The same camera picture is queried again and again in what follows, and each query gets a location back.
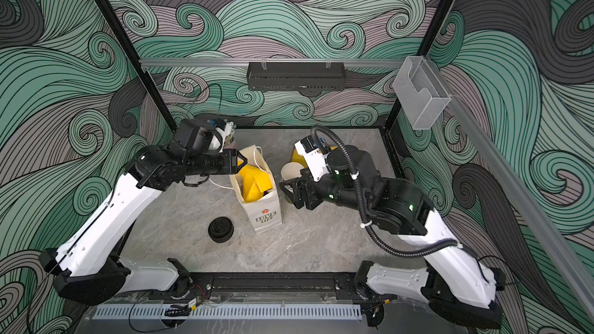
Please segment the white green paper bag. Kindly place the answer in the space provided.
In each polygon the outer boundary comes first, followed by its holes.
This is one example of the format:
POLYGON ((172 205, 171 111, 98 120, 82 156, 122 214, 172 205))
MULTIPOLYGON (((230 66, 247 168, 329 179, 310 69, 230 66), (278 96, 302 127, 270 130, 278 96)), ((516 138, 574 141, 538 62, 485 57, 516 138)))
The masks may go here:
POLYGON ((229 176, 230 186, 219 185, 212 179, 209 182, 233 190, 255 233, 264 233, 282 224, 277 185, 260 146, 243 148, 240 153, 245 157, 239 160, 244 166, 238 174, 229 176))

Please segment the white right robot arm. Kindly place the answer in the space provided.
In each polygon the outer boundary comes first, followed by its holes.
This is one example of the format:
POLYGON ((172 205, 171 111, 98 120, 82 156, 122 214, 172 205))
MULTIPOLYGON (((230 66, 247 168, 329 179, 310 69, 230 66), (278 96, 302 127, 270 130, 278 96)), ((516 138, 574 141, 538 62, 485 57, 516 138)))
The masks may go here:
POLYGON ((281 187, 296 208, 315 210, 328 202, 357 210, 361 228, 386 231, 411 246, 398 250, 376 235, 372 240, 380 249, 398 258, 425 260, 425 267, 417 269, 362 262, 354 277, 361 298, 409 298, 458 326, 501 328, 503 310, 496 295, 504 290, 505 273, 487 267, 463 245, 416 184, 383 177, 371 155, 353 145, 319 149, 303 139, 295 151, 306 168, 281 187))

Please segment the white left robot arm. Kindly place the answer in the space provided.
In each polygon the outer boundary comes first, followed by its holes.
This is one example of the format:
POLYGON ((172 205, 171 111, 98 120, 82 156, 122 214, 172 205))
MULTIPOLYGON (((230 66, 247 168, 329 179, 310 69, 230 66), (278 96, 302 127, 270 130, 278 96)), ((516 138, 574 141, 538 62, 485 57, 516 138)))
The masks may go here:
POLYGON ((183 119, 165 145, 141 148, 116 177, 113 190, 83 226, 58 248, 40 255, 61 298, 97 306, 124 292, 158 291, 182 298, 190 272, 175 258, 134 262, 116 244, 151 202, 189 176, 234 175, 248 160, 236 148, 235 124, 222 119, 183 119))

